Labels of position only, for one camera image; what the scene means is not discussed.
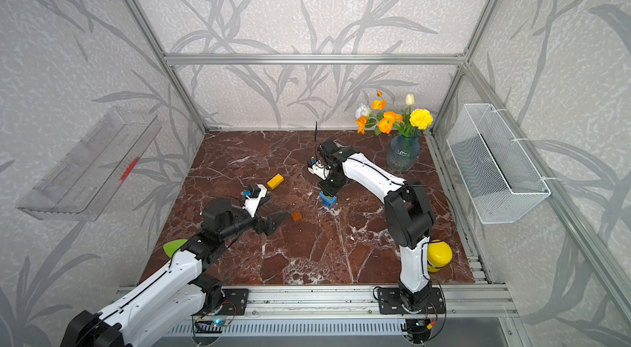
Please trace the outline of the orange small lego brick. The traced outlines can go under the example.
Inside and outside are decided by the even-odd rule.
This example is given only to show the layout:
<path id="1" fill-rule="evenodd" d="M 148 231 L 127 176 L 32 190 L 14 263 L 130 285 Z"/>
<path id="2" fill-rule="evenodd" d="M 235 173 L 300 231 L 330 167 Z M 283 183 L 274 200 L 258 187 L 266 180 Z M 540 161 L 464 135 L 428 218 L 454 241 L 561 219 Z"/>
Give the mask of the orange small lego brick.
<path id="1" fill-rule="evenodd" d="M 299 211 L 293 212 L 291 216 L 295 222 L 299 222 L 300 220 L 302 220 L 302 213 Z"/>

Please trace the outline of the light blue long lego brick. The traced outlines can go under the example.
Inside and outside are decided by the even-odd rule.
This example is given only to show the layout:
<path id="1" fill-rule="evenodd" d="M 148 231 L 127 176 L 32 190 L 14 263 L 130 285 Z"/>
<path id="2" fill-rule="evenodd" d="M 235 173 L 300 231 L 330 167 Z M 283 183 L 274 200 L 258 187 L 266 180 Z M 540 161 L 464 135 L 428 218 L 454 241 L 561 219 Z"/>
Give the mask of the light blue long lego brick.
<path id="1" fill-rule="evenodd" d="M 336 196 L 329 196 L 329 195 L 326 195 L 324 192 L 320 192 L 319 197 L 326 207 L 332 207 L 337 202 Z"/>

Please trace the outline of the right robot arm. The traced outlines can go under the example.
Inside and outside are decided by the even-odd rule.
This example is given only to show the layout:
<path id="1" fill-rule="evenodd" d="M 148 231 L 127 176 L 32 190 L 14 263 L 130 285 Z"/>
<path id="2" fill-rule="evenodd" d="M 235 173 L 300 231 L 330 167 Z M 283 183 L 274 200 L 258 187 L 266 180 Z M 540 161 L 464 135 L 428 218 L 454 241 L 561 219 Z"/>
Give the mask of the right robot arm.
<path id="1" fill-rule="evenodd" d="M 307 169 L 320 178 L 319 186 L 326 196 L 337 195 L 353 180 L 383 203 L 388 232 L 399 245 L 402 306 L 408 312 L 424 309 L 432 292 L 428 253 L 435 225 L 424 187 L 383 170 L 358 149 L 342 147 L 333 140 L 320 144 L 316 153 L 307 162 Z"/>

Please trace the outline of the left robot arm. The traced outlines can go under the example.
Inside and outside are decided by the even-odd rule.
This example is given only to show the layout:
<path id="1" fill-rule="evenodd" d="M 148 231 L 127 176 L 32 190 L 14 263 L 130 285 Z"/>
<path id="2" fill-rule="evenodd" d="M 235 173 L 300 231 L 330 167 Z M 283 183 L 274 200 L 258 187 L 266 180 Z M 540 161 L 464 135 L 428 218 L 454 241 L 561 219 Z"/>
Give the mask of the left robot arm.
<path id="1" fill-rule="evenodd" d="M 151 346 L 186 317 L 220 311 L 228 300 L 222 283 L 208 274 L 247 230 L 272 235 L 290 212 L 260 217 L 263 196 L 245 197 L 242 205 L 229 197 L 208 202 L 200 230 L 177 249 L 168 263 L 125 296 L 92 313 L 82 311 L 65 330 L 63 346 Z"/>

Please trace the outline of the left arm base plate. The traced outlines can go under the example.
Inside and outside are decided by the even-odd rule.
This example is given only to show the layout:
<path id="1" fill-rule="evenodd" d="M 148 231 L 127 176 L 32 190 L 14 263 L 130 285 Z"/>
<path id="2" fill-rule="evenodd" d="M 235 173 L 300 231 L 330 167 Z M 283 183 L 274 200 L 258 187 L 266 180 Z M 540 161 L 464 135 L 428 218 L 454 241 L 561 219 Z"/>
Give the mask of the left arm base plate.
<path id="1" fill-rule="evenodd" d="M 246 288 L 222 289 L 219 304 L 210 313 L 214 316 L 244 316 L 249 293 Z"/>

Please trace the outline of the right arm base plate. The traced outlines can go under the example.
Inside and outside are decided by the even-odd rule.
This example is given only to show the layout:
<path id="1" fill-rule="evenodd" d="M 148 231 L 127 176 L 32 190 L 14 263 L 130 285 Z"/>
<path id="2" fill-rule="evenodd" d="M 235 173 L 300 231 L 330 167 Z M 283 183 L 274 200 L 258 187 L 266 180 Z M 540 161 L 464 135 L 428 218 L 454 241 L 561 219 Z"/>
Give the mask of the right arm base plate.
<path id="1" fill-rule="evenodd" d="M 426 286 L 411 293 L 402 286 L 381 287 L 373 290 L 373 298 L 379 304 L 380 314 L 445 314 L 445 297 L 440 288 Z"/>

